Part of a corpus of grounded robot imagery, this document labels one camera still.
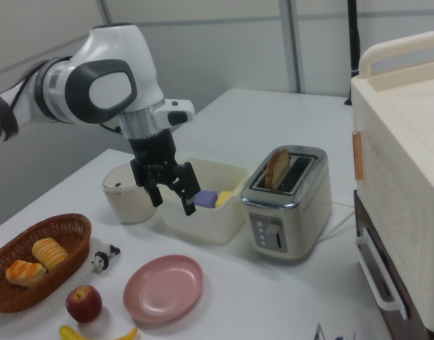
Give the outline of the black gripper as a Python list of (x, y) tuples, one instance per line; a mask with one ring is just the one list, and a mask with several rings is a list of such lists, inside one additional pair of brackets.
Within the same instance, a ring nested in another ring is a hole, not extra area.
[(145, 138), (129, 139), (135, 158), (130, 162), (135, 183), (143, 188), (156, 208), (163, 203), (158, 183), (165, 184), (182, 202), (186, 216), (195, 209), (200, 184), (190, 162), (177, 164), (176, 146), (169, 129)]

